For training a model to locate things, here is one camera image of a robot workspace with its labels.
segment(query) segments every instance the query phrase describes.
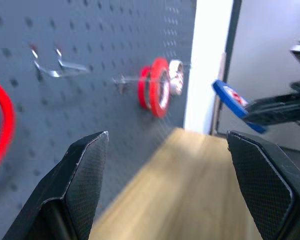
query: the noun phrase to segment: red tape roll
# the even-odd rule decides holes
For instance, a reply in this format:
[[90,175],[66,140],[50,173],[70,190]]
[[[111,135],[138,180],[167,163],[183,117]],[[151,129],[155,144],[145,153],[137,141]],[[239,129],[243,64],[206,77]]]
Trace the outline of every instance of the red tape roll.
[[141,76],[138,82],[138,99],[141,107],[144,109],[150,109],[150,103],[146,95],[149,94],[149,89],[147,91],[147,80],[150,78],[151,66],[145,66],[141,70]]
[[169,64],[163,57],[158,57],[151,68],[149,98],[152,113],[163,118],[168,110],[170,97]]
[[0,163],[14,138],[16,128],[16,114],[14,105],[8,94],[0,86],[0,107],[3,114],[2,127],[0,130]]

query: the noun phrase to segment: red ring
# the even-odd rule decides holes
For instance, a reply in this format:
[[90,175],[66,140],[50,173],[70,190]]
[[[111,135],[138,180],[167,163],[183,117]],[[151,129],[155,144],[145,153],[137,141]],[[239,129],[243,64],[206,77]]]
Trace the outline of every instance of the red ring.
[[8,147],[10,146],[16,128],[16,114],[14,105],[11,102],[8,94],[0,86],[0,107],[3,114],[2,128],[0,130],[0,163],[2,158],[6,155]]
[[149,109],[149,103],[146,99],[146,80],[150,77],[151,66],[145,66],[141,70],[141,76],[138,82],[138,99],[141,107]]
[[169,77],[169,64],[167,60],[163,57],[158,57],[154,60],[154,63],[151,68],[151,81],[149,86],[149,98],[152,113],[155,117],[163,118],[168,110],[169,106],[169,92],[170,92],[170,81],[169,81],[169,89],[167,93],[167,102],[166,105],[160,106],[160,87],[161,87],[161,76],[163,72]]

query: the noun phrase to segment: tape roll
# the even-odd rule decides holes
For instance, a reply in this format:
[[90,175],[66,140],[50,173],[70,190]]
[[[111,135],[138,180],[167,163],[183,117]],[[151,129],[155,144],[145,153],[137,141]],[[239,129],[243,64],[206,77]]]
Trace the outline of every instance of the tape roll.
[[3,120],[0,130],[0,163],[6,155],[8,148],[14,138],[16,128],[16,114],[14,105],[8,94],[0,86],[0,107],[2,110]]
[[[221,80],[216,80],[213,83],[213,88],[216,94],[220,97],[221,101],[227,105],[227,107],[240,119],[242,119],[248,112],[245,110],[245,106],[248,105],[248,101],[242,96],[239,96],[235,90],[225,84]],[[246,124],[255,130],[256,132],[263,134],[268,128],[257,124],[246,122]]]
[[167,113],[170,97],[169,65],[165,58],[158,57],[154,61],[150,77],[151,111],[155,117],[163,118]]
[[150,109],[149,100],[149,83],[151,75],[151,66],[145,66],[141,70],[140,79],[138,82],[138,99],[141,107],[144,109]]
[[180,96],[184,86],[184,65],[180,60],[171,60],[169,64],[170,94]]

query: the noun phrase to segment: blue object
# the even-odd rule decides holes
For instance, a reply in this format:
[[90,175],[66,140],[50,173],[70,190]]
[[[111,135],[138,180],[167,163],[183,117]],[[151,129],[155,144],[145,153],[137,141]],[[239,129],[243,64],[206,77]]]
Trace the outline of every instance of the blue object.
[[[227,84],[225,84],[223,81],[221,80],[216,80],[213,83],[213,89],[215,91],[215,93],[220,97],[221,101],[227,105],[227,107],[240,119],[242,119],[245,115],[248,114],[248,112],[245,110],[245,108],[238,103],[233,96],[231,96],[227,90],[232,90],[233,92],[236,92],[235,90],[233,90],[230,86],[228,86]],[[249,123],[246,122],[246,124],[252,128],[253,130],[255,130],[256,132],[263,134],[265,133],[268,128],[267,127],[263,127],[257,124],[253,124],[253,123]]]

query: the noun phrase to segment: wooden surface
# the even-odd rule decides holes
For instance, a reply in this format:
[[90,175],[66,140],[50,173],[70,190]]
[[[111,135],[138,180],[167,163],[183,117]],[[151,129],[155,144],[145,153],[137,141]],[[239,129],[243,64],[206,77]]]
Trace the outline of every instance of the wooden surface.
[[225,139],[176,129],[89,240],[260,240]]

